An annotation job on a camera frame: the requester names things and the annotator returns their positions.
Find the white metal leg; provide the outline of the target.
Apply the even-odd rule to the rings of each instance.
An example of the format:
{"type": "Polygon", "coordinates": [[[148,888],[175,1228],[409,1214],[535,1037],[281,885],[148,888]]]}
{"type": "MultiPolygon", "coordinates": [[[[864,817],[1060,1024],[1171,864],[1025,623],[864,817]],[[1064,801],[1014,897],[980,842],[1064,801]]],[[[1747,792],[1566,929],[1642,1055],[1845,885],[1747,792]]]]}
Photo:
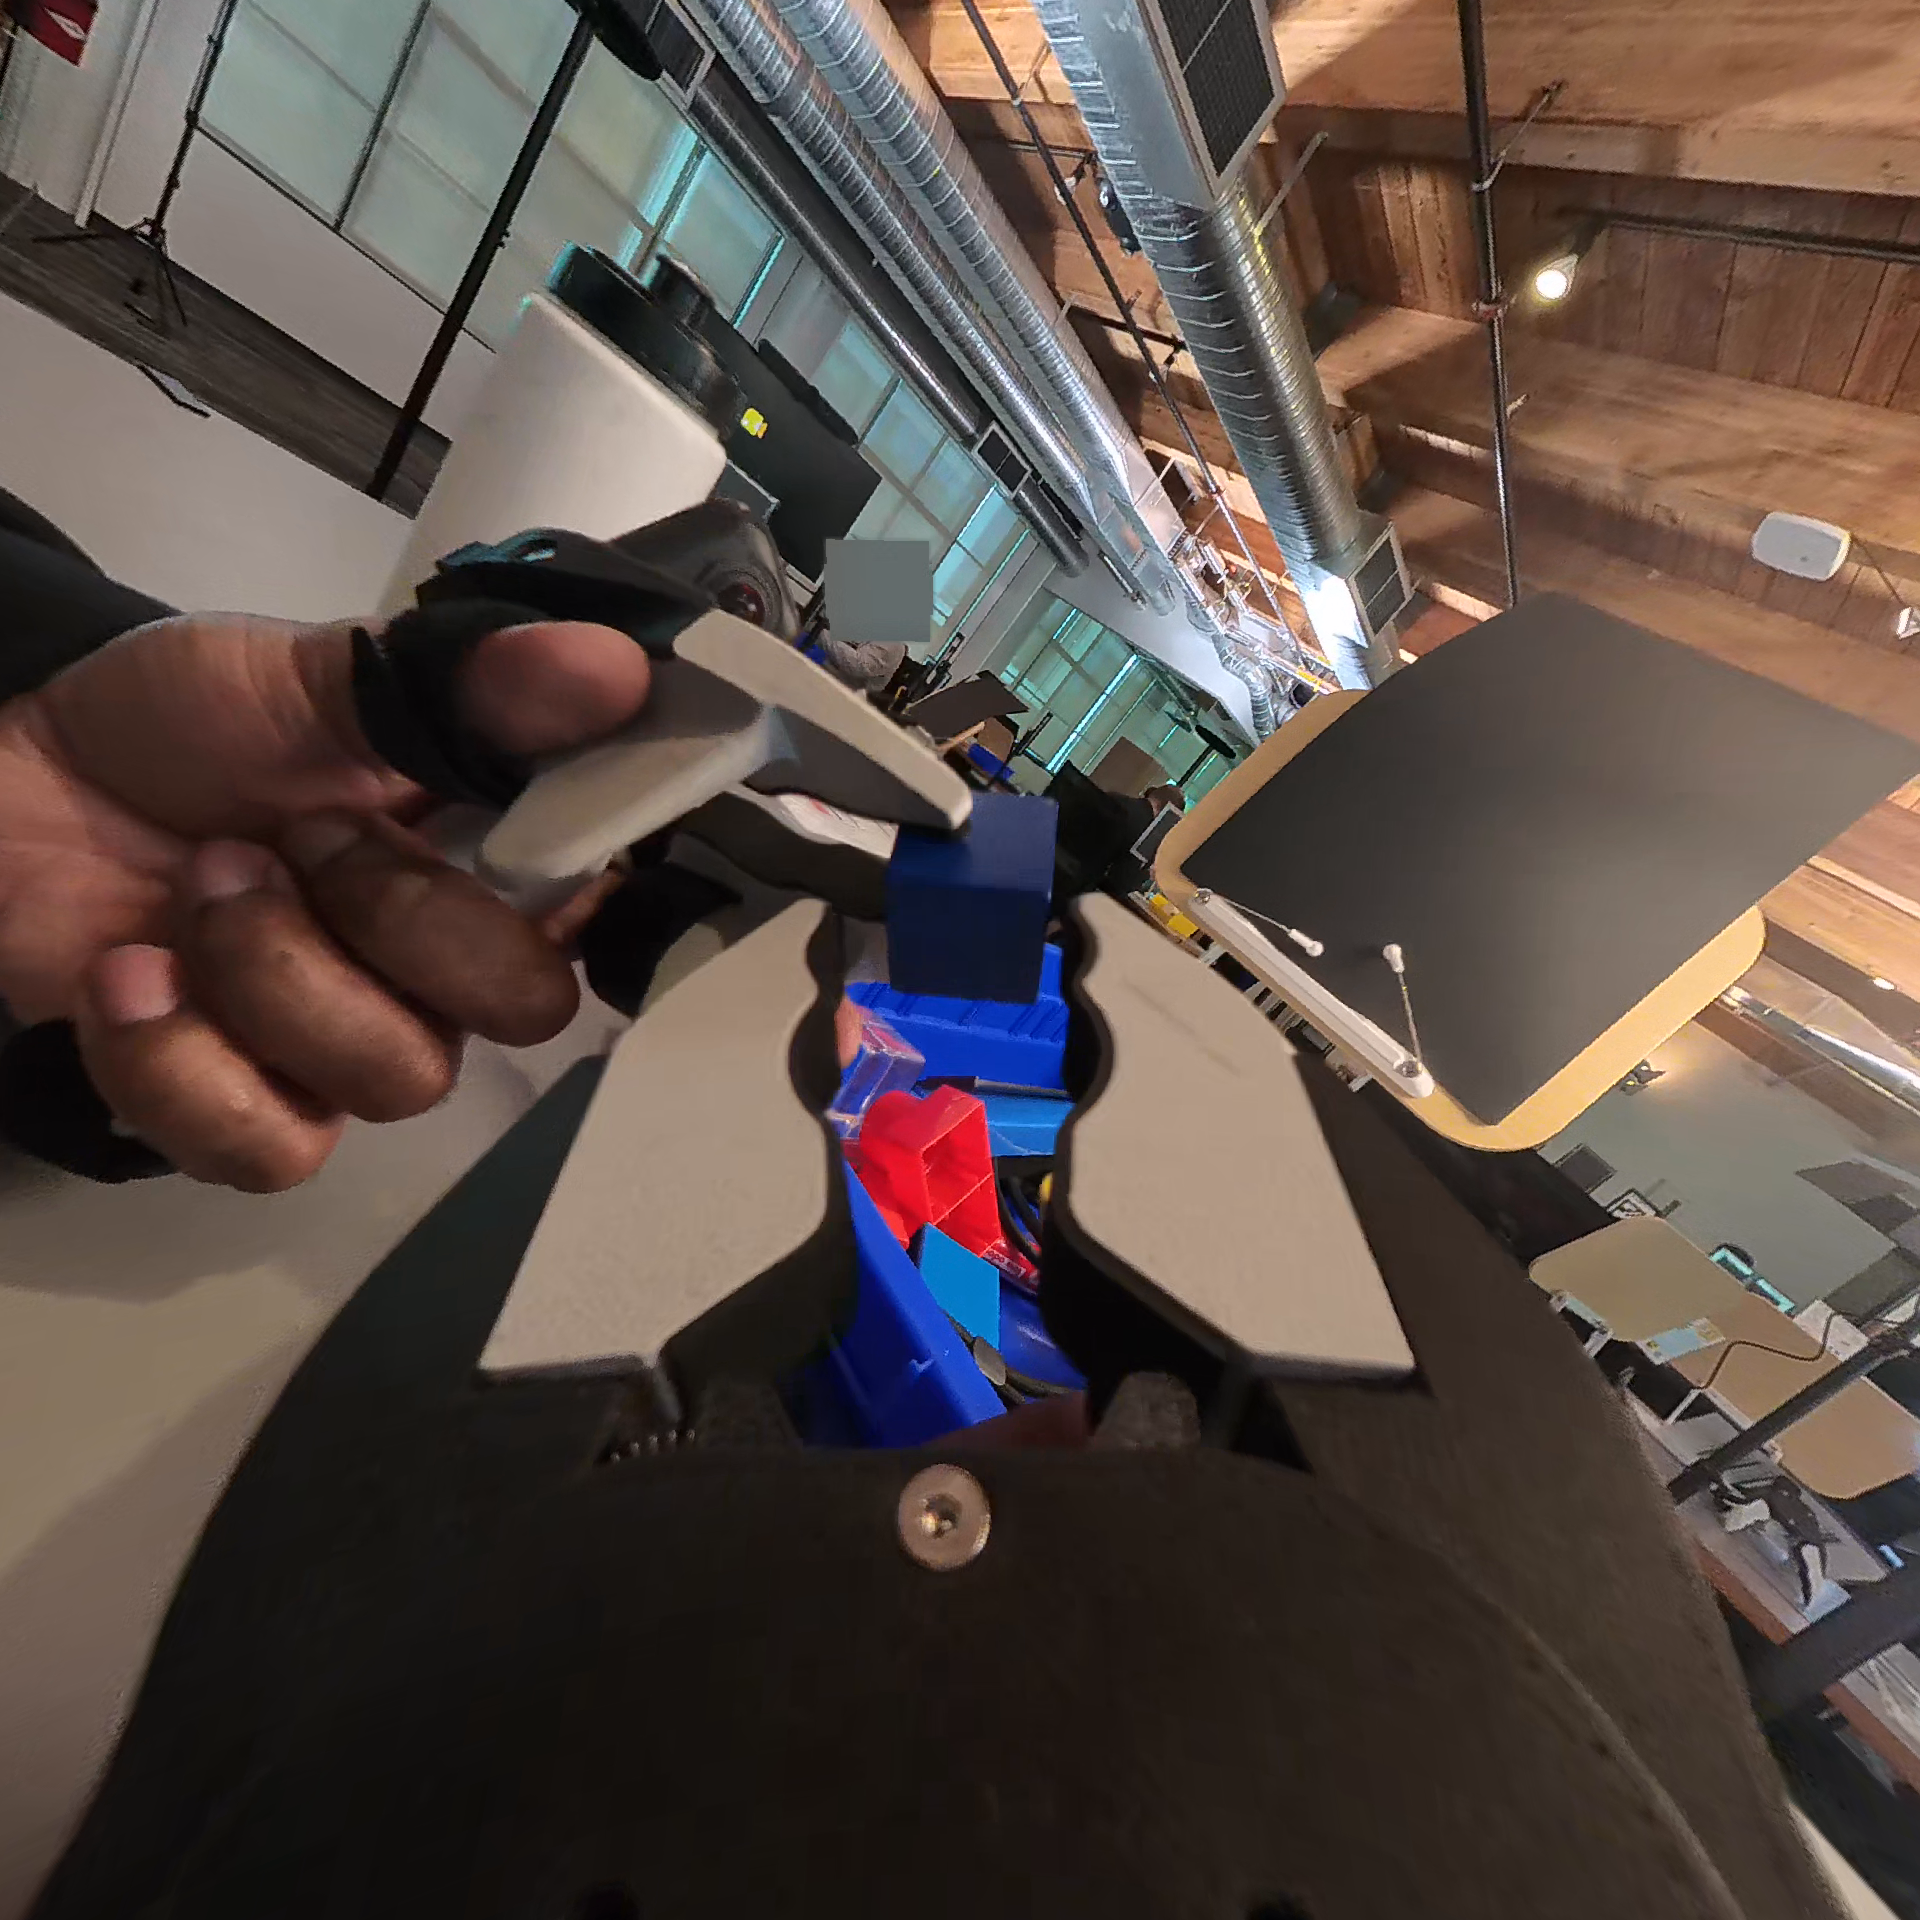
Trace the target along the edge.
{"type": "Polygon", "coordinates": [[[1406,1043],[1396,1038],[1306,968],[1309,961],[1326,956],[1318,938],[1208,887],[1196,887],[1182,913],[1373,1079],[1412,1100],[1429,1100],[1438,1092],[1414,1026],[1409,1029],[1406,1043]]]}

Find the black ceiling pipe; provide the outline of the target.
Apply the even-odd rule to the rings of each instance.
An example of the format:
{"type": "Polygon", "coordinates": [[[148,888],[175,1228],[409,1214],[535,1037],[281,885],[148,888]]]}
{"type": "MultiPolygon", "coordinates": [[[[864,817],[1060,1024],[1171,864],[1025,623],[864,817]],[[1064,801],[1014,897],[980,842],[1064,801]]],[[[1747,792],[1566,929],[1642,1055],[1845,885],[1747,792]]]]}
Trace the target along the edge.
{"type": "Polygon", "coordinates": [[[1511,448],[1512,394],[1504,329],[1509,299],[1500,272],[1496,235],[1495,187],[1499,168],[1489,94],[1484,15],[1480,2],[1457,2],[1454,15],[1469,143],[1469,205],[1479,272],[1477,317],[1484,333],[1491,372],[1493,470],[1500,526],[1502,588],[1504,603],[1512,611],[1522,599],[1522,569],[1511,448]]]}

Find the black pole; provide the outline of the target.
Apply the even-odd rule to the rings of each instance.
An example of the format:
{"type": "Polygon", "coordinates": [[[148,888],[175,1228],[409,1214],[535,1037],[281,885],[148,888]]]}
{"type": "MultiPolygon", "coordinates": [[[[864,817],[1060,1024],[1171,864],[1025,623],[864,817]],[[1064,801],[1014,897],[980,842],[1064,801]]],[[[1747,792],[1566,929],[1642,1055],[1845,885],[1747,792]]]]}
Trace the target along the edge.
{"type": "Polygon", "coordinates": [[[469,320],[489,278],[493,277],[496,259],[508,246],[540,161],[556,135],[568,97],[589,60],[589,52],[596,39],[595,24],[590,21],[590,6],[587,2],[570,2],[568,11],[573,24],[554,73],[540,94],[508,175],[493,200],[478,239],[467,256],[463,272],[443,310],[434,334],[423,352],[421,364],[404,393],[389,438],[382,445],[371,477],[362,486],[362,493],[367,493],[377,504],[384,507],[389,502],[393,485],[398,478],[406,456],[416,443],[421,426],[426,421],[428,404],[433,403],[434,393],[449,364],[452,363],[455,348],[458,348],[469,330],[469,320]]]}

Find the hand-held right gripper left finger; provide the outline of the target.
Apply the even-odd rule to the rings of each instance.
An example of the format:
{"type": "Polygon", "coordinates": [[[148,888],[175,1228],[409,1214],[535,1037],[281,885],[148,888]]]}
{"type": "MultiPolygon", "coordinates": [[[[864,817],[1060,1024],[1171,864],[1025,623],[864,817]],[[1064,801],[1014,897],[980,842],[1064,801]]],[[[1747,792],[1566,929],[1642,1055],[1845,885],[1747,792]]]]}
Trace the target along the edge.
{"type": "Polygon", "coordinates": [[[478,1360],[491,1381],[780,1381],[852,1315],[844,929],[798,900],[612,1048],[478,1360]]]}

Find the dark blue wooden block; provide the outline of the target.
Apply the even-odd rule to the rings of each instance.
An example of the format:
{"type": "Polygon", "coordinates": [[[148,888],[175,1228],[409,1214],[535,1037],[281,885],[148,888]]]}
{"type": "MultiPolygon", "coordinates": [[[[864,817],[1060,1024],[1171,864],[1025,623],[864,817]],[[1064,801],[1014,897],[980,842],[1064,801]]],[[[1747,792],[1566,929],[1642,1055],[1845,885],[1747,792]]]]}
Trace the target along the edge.
{"type": "Polygon", "coordinates": [[[1045,987],[1058,805],[977,792],[965,829],[897,830],[885,976],[903,996],[1031,1005],[1045,987]]]}

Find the light blue block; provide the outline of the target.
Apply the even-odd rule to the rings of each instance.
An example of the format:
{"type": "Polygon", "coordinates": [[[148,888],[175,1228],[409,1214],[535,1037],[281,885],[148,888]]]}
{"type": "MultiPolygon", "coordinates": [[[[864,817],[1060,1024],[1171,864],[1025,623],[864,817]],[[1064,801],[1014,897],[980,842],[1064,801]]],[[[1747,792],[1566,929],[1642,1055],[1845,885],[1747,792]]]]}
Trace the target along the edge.
{"type": "Polygon", "coordinates": [[[1000,1351],[1003,1273],[1000,1269],[926,1224],[914,1238],[918,1274],[954,1331],[969,1346],[1000,1351]]]}

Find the white water bottle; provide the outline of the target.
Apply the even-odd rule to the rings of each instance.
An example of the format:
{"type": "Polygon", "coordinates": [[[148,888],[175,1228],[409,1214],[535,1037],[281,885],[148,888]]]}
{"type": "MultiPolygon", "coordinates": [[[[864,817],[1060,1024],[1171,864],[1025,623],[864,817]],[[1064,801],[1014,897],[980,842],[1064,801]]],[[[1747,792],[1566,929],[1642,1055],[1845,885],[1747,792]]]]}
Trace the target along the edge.
{"type": "Polygon", "coordinates": [[[406,608],[471,545],[531,530],[612,541],[706,502],[748,412],[715,320],[706,286],[673,260],[645,282],[566,246],[446,445],[380,611],[406,608]]]}

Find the black wood-edged panel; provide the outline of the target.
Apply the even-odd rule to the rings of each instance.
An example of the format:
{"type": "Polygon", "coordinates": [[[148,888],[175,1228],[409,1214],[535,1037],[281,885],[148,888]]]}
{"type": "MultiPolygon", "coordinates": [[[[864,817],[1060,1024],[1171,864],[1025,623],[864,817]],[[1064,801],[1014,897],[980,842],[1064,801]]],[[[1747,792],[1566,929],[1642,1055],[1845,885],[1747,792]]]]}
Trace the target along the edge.
{"type": "Polygon", "coordinates": [[[1531,1151],[1733,990],[1765,900],[1914,776],[1914,738],[1549,592],[1285,723],[1157,885],[1320,940],[1306,968],[1414,1026],[1438,1090],[1380,1088],[1531,1151]]]}

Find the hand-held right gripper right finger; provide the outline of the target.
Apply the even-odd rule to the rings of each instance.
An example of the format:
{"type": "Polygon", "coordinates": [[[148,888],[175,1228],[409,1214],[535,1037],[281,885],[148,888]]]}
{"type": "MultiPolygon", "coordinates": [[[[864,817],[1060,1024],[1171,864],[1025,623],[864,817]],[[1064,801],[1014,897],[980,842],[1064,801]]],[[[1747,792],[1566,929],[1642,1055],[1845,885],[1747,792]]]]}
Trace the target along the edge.
{"type": "Polygon", "coordinates": [[[1410,1381],[1292,1045],[1109,895],[1071,905],[1063,949],[1071,1111],[1049,1224],[1067,1248],[1254,1381],[1410,1381]]]}

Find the person's left hand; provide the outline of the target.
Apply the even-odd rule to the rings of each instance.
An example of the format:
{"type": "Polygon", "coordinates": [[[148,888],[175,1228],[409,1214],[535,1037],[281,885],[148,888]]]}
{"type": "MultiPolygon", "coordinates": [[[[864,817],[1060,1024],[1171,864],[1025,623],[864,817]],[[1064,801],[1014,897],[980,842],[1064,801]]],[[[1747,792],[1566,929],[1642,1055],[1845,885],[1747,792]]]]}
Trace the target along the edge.
{"type": "Polygon", "coordinates": [[[207,1187],[298,1189],[471,1040],[554,1040],[622,887],[533,920],[416,832],[354,705],[384,626],[163,618],[5,703],[5,1012],[71,1024],[108,1117],[207,1187]]]}

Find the silver ventilation duct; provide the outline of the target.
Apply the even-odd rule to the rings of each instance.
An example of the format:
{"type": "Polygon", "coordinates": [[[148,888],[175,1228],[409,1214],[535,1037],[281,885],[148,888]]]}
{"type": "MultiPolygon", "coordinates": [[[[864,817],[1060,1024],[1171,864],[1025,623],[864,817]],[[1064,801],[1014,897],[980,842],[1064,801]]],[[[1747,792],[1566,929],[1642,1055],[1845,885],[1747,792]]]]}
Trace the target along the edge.
{"type": "Polygon", "coordinates": [[[1152,269],[1212,415],[1337,685],[1399,667],[1409,577],[1340,463],[1252,154],[1285,104],[1264,5],[1034,5],[1103,178],[1152,269]]]}
{"type": "Polygon", "coordinates": [[[695,2],[690,13],[738,85],[972,379],[1026,463],[1021,514],[1063,575],[1084,577],[1100,548],[1089,538],[1089,478],[1078,453],[850,108],[775,5],[695,2]]]}

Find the large blue storage bin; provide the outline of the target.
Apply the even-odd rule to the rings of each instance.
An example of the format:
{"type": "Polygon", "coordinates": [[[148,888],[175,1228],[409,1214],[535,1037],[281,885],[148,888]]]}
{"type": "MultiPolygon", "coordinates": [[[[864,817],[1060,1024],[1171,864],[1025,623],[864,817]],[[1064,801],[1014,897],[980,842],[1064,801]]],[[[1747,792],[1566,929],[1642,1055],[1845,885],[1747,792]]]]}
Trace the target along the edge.
{"type": "Polygon", "coordinates": [[[882,1222],[838,1138],[852,1216],[857,1300],[843,1332],[789,1399],[822,1447],[910,1448],[1032,1404],[1081,1394],[1083,1373],[1045,1324],[1040,1257],[1055,1152],[1071,1115],[1060,953],[1045,951],[1040,996],[1025,1007],[910,996],[876,980],[846,990],[924,1055],[913,1095],[972,1092],[985,1104],[1007,1247],[1000,1351],[969,1346],[882,1222]]]}

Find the hollow red plastic block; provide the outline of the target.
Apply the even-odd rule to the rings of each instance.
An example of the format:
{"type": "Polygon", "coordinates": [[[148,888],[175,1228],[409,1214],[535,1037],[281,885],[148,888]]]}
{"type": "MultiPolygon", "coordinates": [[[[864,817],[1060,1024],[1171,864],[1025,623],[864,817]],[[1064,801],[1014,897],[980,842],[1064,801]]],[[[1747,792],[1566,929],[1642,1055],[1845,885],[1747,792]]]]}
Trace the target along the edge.
{"type": "Polygon", "coordinates": [[[954,1087],[876,1097],[846,1165],[893,1238],[937,1231],[974,1258],[1007,1247],[986,1103],[954,1087]]]}

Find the black monitor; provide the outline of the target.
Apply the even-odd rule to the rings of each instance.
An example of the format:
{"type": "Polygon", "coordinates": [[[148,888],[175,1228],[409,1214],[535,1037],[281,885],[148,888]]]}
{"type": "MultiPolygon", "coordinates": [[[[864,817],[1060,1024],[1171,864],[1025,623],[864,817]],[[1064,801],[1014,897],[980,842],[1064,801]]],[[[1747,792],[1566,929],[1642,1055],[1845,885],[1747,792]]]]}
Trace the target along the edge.
{"type": "Polygon", "coordinates": [[[780,356],[738,334],[717,348],[736,388],[723,447],[733,469],[772,500],[782,558],[818,579],[833,541],[852,534],[880,486],[852,426],[780,356]]]}

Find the beige table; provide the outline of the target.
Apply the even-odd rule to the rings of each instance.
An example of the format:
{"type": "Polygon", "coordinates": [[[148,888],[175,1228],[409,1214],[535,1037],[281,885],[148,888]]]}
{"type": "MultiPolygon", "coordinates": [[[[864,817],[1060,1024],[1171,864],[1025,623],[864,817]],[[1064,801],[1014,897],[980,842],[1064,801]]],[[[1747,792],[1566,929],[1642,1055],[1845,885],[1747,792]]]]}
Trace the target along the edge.
{"type": "Polygon", "coordinates": [[[1551,1251],[1528,1277],[1594,1332],[1593,1353],[1625,1345],[1678,1374],[1683,1412],[1717,1411],[1805,1490],[1857,1500],[1916,1476],[1916,1415],[1871,1381],[1913,1322],[1882,1345],[1836,1308],[1792,1317],[1652,1216],[1551,1251]]]}

